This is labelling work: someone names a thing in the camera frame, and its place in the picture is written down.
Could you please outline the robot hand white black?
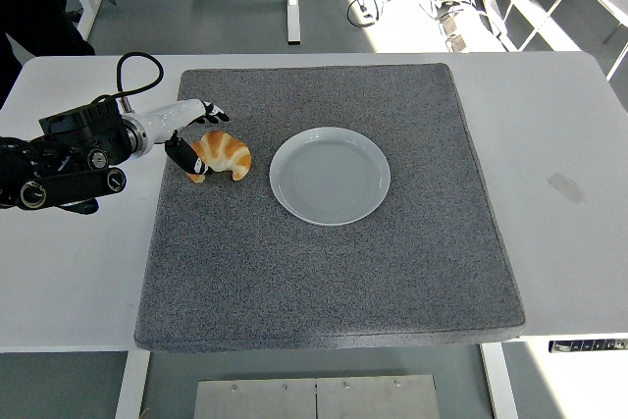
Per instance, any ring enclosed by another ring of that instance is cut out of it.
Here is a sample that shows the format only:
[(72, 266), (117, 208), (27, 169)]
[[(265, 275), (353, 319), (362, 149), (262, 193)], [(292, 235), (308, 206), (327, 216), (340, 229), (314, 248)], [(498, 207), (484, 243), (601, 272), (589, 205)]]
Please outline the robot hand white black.
[(163, 144), (167, 155), (186, 173), (204, 176), (211, 173), (191, 146), (178, 137), (178, 131), (195, 122), (228, 122), (229, 116), (218, 106), (200, 99), (186, 99), (146, 115), (135, 116), (136, 146), (133, 157), (146, 154), (155, 144)]

